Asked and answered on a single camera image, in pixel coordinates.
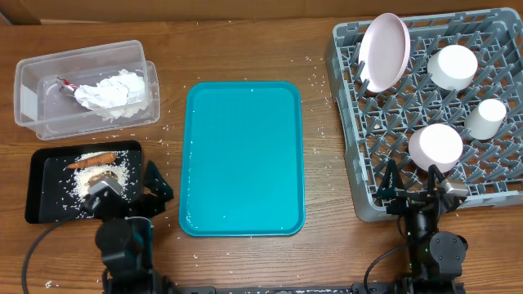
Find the red foil snack wrapper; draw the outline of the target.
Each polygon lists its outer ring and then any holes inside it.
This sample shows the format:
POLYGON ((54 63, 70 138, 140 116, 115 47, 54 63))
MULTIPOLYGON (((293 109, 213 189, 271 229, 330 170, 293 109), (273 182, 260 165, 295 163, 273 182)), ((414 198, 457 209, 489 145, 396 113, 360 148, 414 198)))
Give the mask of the red foil snack wrapper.
POLYGON ((56 78, 56 82, 59 85, 59 91, 64 92, 67 96, 74 96, 78 89, 78 86, 64 78, 56 78))

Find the white plastic cup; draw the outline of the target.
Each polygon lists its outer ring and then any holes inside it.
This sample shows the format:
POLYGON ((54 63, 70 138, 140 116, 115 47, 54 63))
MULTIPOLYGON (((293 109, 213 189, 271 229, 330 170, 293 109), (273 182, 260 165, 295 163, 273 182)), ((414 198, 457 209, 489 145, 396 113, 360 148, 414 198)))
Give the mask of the white plastic cup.
POLYGON ((500 100, 483 100, 467 116, 464 126, 472 138, 487 140, 497 133, 506 114, 507 108, 500 100))

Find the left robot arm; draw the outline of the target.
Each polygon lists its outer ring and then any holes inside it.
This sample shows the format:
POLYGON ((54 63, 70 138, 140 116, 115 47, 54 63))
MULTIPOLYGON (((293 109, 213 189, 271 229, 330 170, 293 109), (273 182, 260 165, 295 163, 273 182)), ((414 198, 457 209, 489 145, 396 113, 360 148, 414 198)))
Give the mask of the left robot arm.
POLYGON ((151 161, 146 165, 143 184, 149 193, 128 202, 123 198, 122 186, 104 176, 91 185, 83 203, 84 211, 102 221, 95 243, 105 265, 104 293, 178 292, 172 280, 154 268, 151 221, 166 210, 174 193, 151 161))

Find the white tissue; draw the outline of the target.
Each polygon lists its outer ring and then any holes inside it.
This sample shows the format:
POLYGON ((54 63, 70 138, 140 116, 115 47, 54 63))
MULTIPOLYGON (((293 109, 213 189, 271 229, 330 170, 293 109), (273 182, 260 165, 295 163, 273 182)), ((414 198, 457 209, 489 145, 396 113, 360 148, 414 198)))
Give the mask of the white tissue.
POLYGON ((74 92, 74 98, 81 106, 90 110, 111 109, 125 105, 128 94, 128 87, 107 78, 97 83, 95 87, 79 86, 74 92))
POLYGON ((145 100, 145 82, 142 76, 121 69, 118 75, 105 78, 97 83, 102 109, 126 106, 104 114, 105 119, 130 118, 147 107, 145 100))

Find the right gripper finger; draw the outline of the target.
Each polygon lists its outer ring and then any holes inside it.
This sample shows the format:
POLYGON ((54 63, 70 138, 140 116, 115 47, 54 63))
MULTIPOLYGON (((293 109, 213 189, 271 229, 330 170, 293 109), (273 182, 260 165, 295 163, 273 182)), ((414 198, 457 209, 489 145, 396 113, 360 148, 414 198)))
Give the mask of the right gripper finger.
POLYGON ((428 170, 428 183, 427 183, 427 192, 429 194, 432 194, 436 190, 436 185, 441 184, 445 177, 443 173, 439 170, 438 166, 435 164, 432 164, 428 170))
POLYGON ((405 186, 400 178, 400 171, 394 159, 387 162, 382 183, 376 192, 377 196, 396 196, 399 192, 405 192, 405 186))

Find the large white plate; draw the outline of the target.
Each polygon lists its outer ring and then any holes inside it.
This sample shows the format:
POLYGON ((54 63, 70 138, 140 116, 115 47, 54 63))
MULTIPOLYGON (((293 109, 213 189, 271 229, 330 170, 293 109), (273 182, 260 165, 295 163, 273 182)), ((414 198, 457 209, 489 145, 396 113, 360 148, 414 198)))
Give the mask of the large white plate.
POLYGON ((392 13, 374 19, 360 43, 358 61, 364 62, 361 79, 367 89, 379 93, 394 86, 405 72, 410 54, 406 24, 392 13))

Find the pale green bowl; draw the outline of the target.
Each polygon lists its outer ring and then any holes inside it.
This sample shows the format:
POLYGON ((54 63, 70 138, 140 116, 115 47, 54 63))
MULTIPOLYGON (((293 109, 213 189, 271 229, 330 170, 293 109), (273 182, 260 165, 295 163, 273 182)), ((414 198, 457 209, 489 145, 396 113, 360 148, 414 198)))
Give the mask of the pale green bowl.
POLYGON ((467 88, 478 70, 478 60, 472 50, 461 45, 449 45, 433 55, 427 72, 438 87, 447 91, 467 88))

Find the small pink bowl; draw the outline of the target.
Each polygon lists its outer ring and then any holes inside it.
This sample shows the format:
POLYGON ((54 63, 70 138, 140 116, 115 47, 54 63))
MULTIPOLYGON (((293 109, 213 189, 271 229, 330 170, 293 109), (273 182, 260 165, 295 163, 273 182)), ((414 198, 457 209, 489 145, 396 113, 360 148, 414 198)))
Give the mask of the small pink bowl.
POLYGON ((409 139, 409 156, 424 171, 436 165, 441 172, 450 171, 463 152, 463 140, 450 126, 435 123, 417 130, 409 139))

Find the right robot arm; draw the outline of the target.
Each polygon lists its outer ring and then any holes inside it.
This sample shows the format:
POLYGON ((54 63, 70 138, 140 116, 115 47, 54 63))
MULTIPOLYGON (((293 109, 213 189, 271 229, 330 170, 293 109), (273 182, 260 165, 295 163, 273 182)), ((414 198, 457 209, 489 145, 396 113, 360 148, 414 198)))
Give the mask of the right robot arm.
POLYGON ((382 183, 375 198, 385 202, 386 212, 397 217, 396 225, 405 238, 405 245, 391 249, 378 257, 365 272, 364 290, 371 292, 369 274, 373 267, 395 252, 409 254, 407 274, 394 282, 378 286, 385 293, 464 293, 455 279, 463 274, 463 262, 468 249, 467 240, 454 233, 441 231, 442 215, 455 211, 467 199, 465 184, 445 178, 437 165, 428 168, 427 189, 409 192, 400 178, 396 161, 387 163, 382 183))

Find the golden food scrap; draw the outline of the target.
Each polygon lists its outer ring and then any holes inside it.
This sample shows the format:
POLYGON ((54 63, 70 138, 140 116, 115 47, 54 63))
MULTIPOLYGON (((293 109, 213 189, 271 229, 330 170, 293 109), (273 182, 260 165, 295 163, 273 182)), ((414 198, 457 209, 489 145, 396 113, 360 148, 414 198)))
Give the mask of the golden food scrap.
POLYGON ((103 171, 102 173, 99 173, 97 175, 92 176, 88 180, 87 183, 89 185, 94 185, 97 181, 105 179, 105 178, 110 178, 110 179, 117 180, 118 176, 114 172, 112 172, 112 171, 103 171))

